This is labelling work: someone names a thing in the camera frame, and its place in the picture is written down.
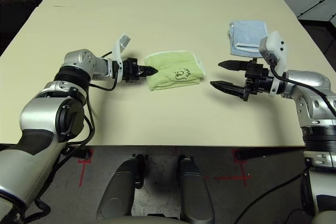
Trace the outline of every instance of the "floor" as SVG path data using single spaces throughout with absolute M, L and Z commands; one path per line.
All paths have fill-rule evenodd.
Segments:
M 34 4 L 25 2 L 3 8 L 1 1 L 0 54 L 19 31 Z M 336 41 L 321 27 L 305 27 L 329 63 L 336 69 Z M 162 213 L 180 215 L 179 191 L 175 180 L 180 154 L 193 155 L 203 172 L 215 208 L 216 223 L 233 223 L 244 208 L 268 189 L 297 175 L 304 168 L 300 151 L 239 162 L 233 149 L 223 147 L 96 147 L 89 161 L 72 158 L 58 172 L 42 199 L 51 213 L 35 223 L 92 223 L 101 196 L 118 166 L 133 153 L 149 155 L 148 175 L 142 189 L 135 192 L 133 215 Z M 300 181 L 268 195 L 254 205 L 239 222 L 282 224 L 300 203 Z M 37 211 L 32 206 L 27 215 Z M 296 211 L 287 224 L 308 224 L 311 218 Z

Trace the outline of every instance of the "folded blue towel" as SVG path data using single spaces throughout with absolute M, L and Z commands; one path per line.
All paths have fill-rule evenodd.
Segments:
M 266 24 L 257 20 L 241 20 L 230 23 L 231 54 L 262 58 L 259 53 L 260 40 L 267 37 Z

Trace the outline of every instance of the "table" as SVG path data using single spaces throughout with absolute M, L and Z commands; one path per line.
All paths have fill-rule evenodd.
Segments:
M 321 72 L 335 87 L 335 72 L 283 0 L 44 0 L 0 57 L 0 143 L 18 141 L 22 108 L 53 80 L 67 52 L 87 48 L 101 56 L 126 32 L 124 57 L 143 64 L 154 52 L 190 50 L 207 76 L 199 85 L 161 91 L 145 81 L 112 92 L 90 89 L 97 125 L 90 144 L 302 146 L 293 101 L 259 94 L 243 102 L 209 84 L 244 84 L 243 72 L 217 66 L 244 60 L 229 53 L 234 19 L 264 20 L 288 45 L 287 69 Z

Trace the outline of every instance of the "folded green towel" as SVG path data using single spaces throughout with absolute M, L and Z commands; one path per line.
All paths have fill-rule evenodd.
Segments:
M 189 51 L 158 52 L 148 55 L 145 64 L 158 70 L 147 76 L 150 90 L 198 84 L 205 76 L 201 62 Z

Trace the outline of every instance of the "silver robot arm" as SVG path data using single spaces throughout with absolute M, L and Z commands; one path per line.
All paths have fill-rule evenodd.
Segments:
M 218 65 L 228 70 L 245 71 L 245 86 L 225 81 L 212 81 L 211 85 L 244 101 L 258 92 L 293 99 L 305 143 L 304 161 L 310 167 L 302 180 L 302 204 L 310 215 L 336 210 L 336 116 L 331 111 L 336 109 L 336 94 L 330 89 L 330 80 L 317 72 L 285 71 L 287 47 L 277 32 L 261 40 L 259 51 L 270 69 L 258 64 L 257 58 L 224 61 Z M 331 109 L 320 95 L 298 82 L 326 95 Z
M 67 53 L 54 81 L 24 107 L 21 139 L 0 152 L 1 224 L 23 222 L 24 212 L 38 196 L 61 151 L 82 131 L 91 80 L 129 82 L 157 72 L 138 66 L 137 59 L 121 60 L 128 41 L 125 35 L 118 39 L 115 60 L 96 57 L 87 49 Z

